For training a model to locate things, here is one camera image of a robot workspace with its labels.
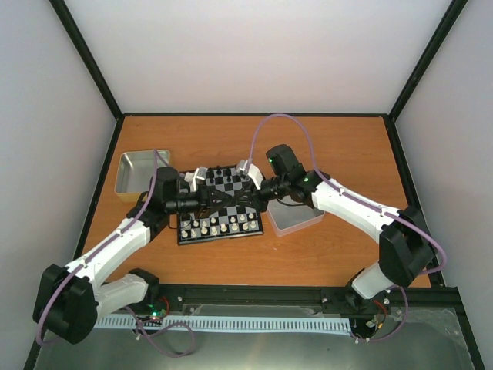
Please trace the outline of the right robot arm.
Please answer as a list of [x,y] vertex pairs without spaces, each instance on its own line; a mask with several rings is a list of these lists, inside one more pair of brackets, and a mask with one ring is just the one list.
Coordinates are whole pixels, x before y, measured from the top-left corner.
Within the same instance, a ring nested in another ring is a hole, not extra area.
[[312,209],[332,214],[358,228],[378,245],[378,260],[355,274],[347,283],[345,301],[352,311],[382,291],[405,288],[437,252],[430,240],[422,213],[414,207],[399,210],[362,197],[319,170],[307,171],[292,149],[281,144],[267,151],[274,172],[267,179],[249,160],[236,166],[239,175],[253,184],[253,201],[267,203],[285,196]]

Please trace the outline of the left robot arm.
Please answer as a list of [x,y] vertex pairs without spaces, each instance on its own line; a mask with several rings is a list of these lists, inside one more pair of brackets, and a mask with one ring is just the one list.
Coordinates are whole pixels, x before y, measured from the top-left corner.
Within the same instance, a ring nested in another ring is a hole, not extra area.
[[131,304],[154,309],[160,301],[159,278],[134,268],[124,277],[107,282],[123,262],[153,241],[173,214],[202,214],[227,207],[235,198],[199,184],[187,193],[180,185],[207,170],[181,175],[170,166],[153,171],[149,189],[140,196],[119,226],[93,249],[61,267],[52,264],[42,273],[33,319],[38,325],[37,342],[51,331],[71,344],[86,338],[96,322]]

